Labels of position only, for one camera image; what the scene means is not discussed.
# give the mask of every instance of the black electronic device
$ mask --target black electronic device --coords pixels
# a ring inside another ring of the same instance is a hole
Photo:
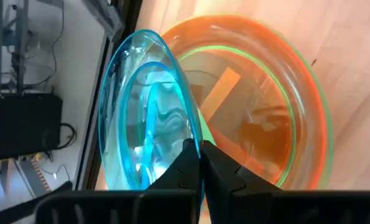
[[[370,223],[368,191],[283,191],[208,141],[199,159],[192,140],[147,190],[66,191],[1,211],[0,223],[35,208],[35,221],[43,224],[196,224],[204,194],[213,224]]]
[[[50,93],[0,93],[0,159],[56,149],[62,100]]]

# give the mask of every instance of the wooden surface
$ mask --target wooden surface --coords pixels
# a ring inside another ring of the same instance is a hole
[[[316,60],[333,121],[329,188],[370,189],[370,0],[146,0],[137,28],[162,34],[216,13],[263,21]]]

